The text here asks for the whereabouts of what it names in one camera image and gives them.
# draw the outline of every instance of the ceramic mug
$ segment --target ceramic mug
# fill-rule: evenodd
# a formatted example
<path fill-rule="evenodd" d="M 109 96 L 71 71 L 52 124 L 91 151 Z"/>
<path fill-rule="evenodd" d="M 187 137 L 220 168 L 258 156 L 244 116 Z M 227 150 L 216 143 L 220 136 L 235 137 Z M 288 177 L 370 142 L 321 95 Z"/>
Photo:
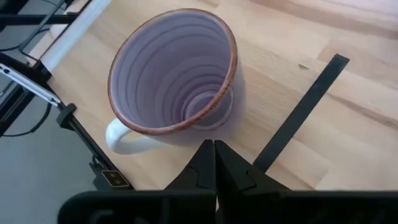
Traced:
<path fill-rule="evenodd" d="M 108 95 L 116 118 L 106 129 L 106 142 L 114 152 L 223 139 L 238 128 L 245 101 L 234 36 L 207 11 L 158 15 L 122 44 Z M 143 137 L 123 139 L 132 130 Z"/>

